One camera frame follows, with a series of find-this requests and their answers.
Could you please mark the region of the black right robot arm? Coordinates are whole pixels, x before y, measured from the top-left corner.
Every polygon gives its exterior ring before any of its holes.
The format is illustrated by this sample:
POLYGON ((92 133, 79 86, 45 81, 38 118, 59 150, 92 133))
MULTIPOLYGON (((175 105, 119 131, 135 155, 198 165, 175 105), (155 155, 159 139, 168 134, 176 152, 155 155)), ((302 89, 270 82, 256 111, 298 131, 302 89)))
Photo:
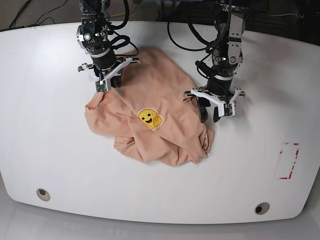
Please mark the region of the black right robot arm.
POLYGON ((77 41, 92 59, 92 64, 82 64, 79 71, 93 70, 97 92, 108 92, 112 87, 121 87, 118 72, 115 70, 120 64, 115 50, 126 46, 130 39, 118 35, 113 40, 108 36, 115 34, 108 21, 106 0, 81 0, 81 25, 77 29, 77 41))

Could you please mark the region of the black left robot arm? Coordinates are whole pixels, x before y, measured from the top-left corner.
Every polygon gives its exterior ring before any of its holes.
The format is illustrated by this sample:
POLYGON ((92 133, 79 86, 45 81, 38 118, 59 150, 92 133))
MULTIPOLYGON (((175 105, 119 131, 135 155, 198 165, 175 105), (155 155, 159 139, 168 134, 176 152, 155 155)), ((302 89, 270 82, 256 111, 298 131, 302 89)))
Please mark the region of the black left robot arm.
POLYGON ((243 61, 244 8, 232 0, 219 0, 218 4, 224 10, 217 16, 217 37, 208 43, 207 56, 195 62, 197 71, 207 83, 191 91, 196 97, 202 123, 208 119, 207 108, 211 104, 215 105, 215 123, 222 117, 234 116, 236 98, 246 95, 240 88, 231 88, 236 69, 243 61))

